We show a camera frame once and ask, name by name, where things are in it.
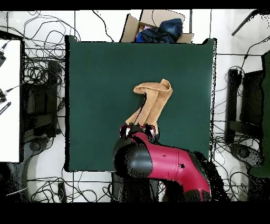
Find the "black cable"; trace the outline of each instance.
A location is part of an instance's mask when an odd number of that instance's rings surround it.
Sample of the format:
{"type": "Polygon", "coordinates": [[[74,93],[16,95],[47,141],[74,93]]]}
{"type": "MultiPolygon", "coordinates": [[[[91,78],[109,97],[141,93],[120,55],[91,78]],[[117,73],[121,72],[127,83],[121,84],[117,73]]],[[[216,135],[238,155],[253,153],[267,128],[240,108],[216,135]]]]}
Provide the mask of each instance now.
{"type": "Polygon", "coordinates": [[[154,10],[152,11],[152,20],[153,20],[154,25],[157,26],[157,25],[155,24],[155,22],[154,22],[154,19],[153,19],[153,13],[154,13],[154,10]]]}
{"type": "Polygon", "coordinates": [[[243,68],[244,63],[245,63],[245,60],[246,60],[247,57],[248,57],[249,50],[250,50],[253,46],[256,46],[256,45],[258,45],[258,44],[260,44],[260,43],[262,43],[262,42],[266,42],[266,41],[268,41],[269,39],[270,39],[270,36],[268,36],[267,38],[263,39],[262,41],[260,41],[260,42],[258,42],[258,43],[255,43],[255,44],[251,45],[251,46],[248,48],[247,53],[246,53],[246,55],[244,56],[244,61],[243,61],[243,64],[242,64],[242,66],[241,66],[241,69],[243,68]]]}
{"type": "Polygon", "coordinates": [[[107,33],[106,23],[105,23],[105,21],[103,20],[103,18],[101,18],[94,10],[92,10],[92,12],[93,12],[95,15],[97,15],[98,18],[100,18],[100,19],[102,20],[102,22],[104,23],[104,26],[105,26],[105,33],[106,33],[106,35],[112,40],[112,42],[114,42],[114,40],[112,39],[112,37],[109,36],[108,33],[107,33]]]}

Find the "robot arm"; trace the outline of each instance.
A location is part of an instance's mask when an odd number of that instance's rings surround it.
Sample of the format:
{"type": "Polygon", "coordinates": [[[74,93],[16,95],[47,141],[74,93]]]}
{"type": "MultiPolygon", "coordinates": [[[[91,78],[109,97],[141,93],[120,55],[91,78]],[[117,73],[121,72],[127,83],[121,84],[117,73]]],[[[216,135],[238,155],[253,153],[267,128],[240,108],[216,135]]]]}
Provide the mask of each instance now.
{"type": "Polygon", "coordinates": [[[161,180],[166,195],[183,188],[181,201],[209,201],[210,187],[204,169],[193,153],[154,144],[144,126],[129,126],[130,132],[115,145],[113,165],[116,173],[134,178],[161,180]]]}

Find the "black stand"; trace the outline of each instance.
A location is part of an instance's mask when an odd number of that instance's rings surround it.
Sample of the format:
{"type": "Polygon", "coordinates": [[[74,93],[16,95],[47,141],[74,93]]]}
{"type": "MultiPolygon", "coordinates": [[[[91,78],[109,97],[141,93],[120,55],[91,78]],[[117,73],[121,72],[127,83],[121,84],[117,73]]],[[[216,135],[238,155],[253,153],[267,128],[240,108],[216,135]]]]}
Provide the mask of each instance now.
{"type": "Polygon", "coordinates": [[[48,138],[35,138],[24,145],[23,161],[0,163],[0,202],[30,202],[27,170],[33,156],[47,149],[48,138]]]}
{"type": "Polygon", "coordinates": [[[234,36],[241,28],[244,26],[250,19],[252,19],[255,15],[269,15],[270,11],[269,10],[254,10],[252,11],[245,19],[244,21],[241,22],[238,28],[232,33],[232,36],[234,36]]]}

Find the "black device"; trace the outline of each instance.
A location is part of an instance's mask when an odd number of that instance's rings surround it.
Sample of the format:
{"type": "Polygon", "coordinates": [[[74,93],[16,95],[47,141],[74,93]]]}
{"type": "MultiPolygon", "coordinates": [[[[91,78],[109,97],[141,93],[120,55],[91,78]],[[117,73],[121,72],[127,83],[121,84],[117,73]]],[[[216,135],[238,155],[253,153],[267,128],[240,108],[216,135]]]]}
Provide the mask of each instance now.
{"type": "Polygon", "coordinates": [[[0,201],[30,202],[27,189],[27,170],[33,156],[47,149],[48,138],[35,138],[24,145],[23,161],[0,162],[0,201]]]}
{"type": "Polygon", "coordinates": [[[111,202],[155,202],[158,200],[159,181],[135,178],[121,178],[112,172],[111,202]]]}
{"type": "Polygon", "coordinates": [[[4,56],[4,54],[2,52],[0,52],[0,67],[5,62],[5,60],[6,60],[6,57],[4,56]]]}
{"type": "Polygon", "coordinates": [[[241,84],[242,75],[237,69],[230,69],[228,72],[227,104],[226,104],[226,125],[225,143],[234,142],[235,133],[242,133],[251,138],[262,139],[262,71],[246,73],[243,78],[242,108],[240,122],[236,121],[237,95],[241,84]]]}
{"type": "Polygon", "coordinates": [[[65,183],[63,181],[58,183],[58,195],[59,195],[61,203],[68,202],[68,200],[66,198],[65,183]]]}
{"type": "Polygon", "coordinates": [[[0,104],[4,103],[5,101],[6,101],[6,95],[4,94],[2,89],[0,89],[0,104]]]}
{"type": "Polygon", "coordinates": [[[241,144],[230,144],[229,148],[232,156],[246,163],[247,166],[260,166],[264,161],[264,158],[261,156],[260,152],[249,146],[241,144]]]}
{"type": "Polygon", "coordinates": [[[59,65],[56,61],[49,61],[47,84],[23,84],[23,117],[21,122],[25,129],[25,142],[35,136],[47,135],[53,138],[58,133],[57,125],[57,73],[59,65]]]}

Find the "white floor tile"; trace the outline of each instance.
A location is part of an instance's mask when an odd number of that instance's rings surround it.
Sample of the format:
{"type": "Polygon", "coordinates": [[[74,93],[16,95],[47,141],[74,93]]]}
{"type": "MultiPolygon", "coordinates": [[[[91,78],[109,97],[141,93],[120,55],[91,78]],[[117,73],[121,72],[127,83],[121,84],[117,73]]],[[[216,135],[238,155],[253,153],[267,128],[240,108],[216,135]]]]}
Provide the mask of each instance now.
{"type": "MultiPolygon", "coordinates": [[[[98,10],[95,11],[105,22],[107,34],[114,42],[121,39],[127,14],[130,10],[98,10]]],[[[82,41],[106,41],[111,39],[106,35],[105,26],[102,20],[91,10],[76,11],[76,29],[82,41]]]]}
{"type": "MultiPolygon", "coordinates": [[[[212,10],[211,38],[217,38],[217,53],[246,54],[248,48],[270,35],[270,17],[256,15],[234,36],[232,33],[252,10],[212,10]]],[[[262,55],[270,48],[270,41],[254,46],[249,54],[262,55]]]]}
{"type": "Polygon", "coordinates": [[[210,9],[192,10],[192,42],[202,44],[210,34],[210,9]]]}
{"type": "Polygon", "coordinates": [[[6,20],[6,13],[0,12],[0,30],[6,32],[7,20],[6,20]]]}
{"type": "Polygon", "coordinates": [[[29,164],[27,178],[61,177],[65,161],[65,138],[60,134],[54,138],[53,146],[39,155],[34,156],[29,164]]]}
{"type": "MultiPolygon", "coordinates": [[[[67,181],[72,181],[73,176],[72,173],[63,172],[63,177],[67,181]]],[[[75,181],[102,181],[102,182],[110,182],[111,179],[111,172],[81,172],[77,171],[74,172],[74,180],[75,181]]]]}
{"type": "Polygon", "coordinates": [[[140,20],[142,10],[130,10],[130,15],[132,15],[136,20],[140,20]]]}

